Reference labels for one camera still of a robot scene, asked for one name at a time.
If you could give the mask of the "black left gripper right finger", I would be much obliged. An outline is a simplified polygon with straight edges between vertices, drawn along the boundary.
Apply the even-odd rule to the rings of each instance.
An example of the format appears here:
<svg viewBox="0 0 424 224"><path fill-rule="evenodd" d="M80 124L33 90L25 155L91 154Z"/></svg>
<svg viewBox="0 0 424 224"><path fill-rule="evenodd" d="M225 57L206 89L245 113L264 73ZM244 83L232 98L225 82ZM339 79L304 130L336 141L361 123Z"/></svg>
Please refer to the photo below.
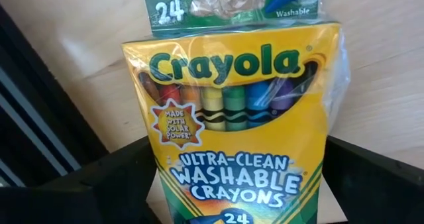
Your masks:
<svg viewBox="0 0 424 224"><path fill-rule="evenodd" d="M347 223L423 223L423 169L328 136L323 177Z"/></svg>

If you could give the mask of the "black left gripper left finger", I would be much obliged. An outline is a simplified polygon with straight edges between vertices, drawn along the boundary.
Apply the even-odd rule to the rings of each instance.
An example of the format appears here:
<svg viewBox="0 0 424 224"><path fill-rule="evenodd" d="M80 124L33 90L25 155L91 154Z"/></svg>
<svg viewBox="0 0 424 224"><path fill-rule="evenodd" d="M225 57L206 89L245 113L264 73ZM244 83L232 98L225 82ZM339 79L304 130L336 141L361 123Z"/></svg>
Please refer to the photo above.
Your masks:
<svg viewBox="0 0 424 224"><path fill-rule="evenodd" d="M2 223L155 223L147 196L156 173L143 137L34 188L1 188Z"/></svg>

